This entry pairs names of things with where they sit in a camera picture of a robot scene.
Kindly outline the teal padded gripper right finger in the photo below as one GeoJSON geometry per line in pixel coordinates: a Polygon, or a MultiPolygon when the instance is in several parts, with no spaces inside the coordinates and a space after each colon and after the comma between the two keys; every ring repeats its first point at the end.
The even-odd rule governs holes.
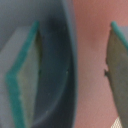
{"type": "Polygon", "coordinates": [[[128,128],[128,26],[111,23],[107,44],[105,75],[123,128],[128,128]]]}

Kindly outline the teal padded gripper left finger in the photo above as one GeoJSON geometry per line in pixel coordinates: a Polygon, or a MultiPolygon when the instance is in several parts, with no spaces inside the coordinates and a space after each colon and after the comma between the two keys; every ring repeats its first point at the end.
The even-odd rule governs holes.
{"type": "Polygon", "coordinates": [[[0,128],[31,128],[41,61],[39,23],[17,28],[0,51],[0,128]]]}

